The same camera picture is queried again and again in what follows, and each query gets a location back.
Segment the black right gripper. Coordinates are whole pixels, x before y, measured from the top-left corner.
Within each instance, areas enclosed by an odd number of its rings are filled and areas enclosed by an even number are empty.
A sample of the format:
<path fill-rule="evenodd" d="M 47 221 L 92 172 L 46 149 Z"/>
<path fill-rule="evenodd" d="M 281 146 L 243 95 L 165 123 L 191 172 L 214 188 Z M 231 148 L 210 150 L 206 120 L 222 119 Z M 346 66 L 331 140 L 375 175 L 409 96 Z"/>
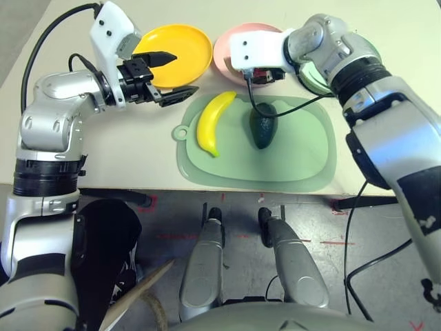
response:
<path fill-rule="evenodd" d="M 246 82 L 252 85 L 266 85 L 285 78 L 280 68 L 252 68 L 246 72 Z"/>

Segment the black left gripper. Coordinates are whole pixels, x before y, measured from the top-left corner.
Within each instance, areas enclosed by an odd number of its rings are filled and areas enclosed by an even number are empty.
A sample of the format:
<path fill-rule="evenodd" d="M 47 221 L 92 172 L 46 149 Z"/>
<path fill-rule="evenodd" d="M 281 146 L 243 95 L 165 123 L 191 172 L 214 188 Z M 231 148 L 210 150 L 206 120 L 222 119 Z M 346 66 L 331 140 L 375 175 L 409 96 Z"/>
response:
<path fill-rule="evenodd" d="M 154 78 L 149 68 L 165 66 L 177 60 L 177 56 L 169 52 L 144 52 L 141 58 L 123 61 L 119 66 L 121 78 L 120 88 L 128 103 L 159 103 L 160 107 L 168 107 L 181 103 L 195 94 L 199 87 L 181 86 L 160 96 L 160 92 L 152 85 Z"/>

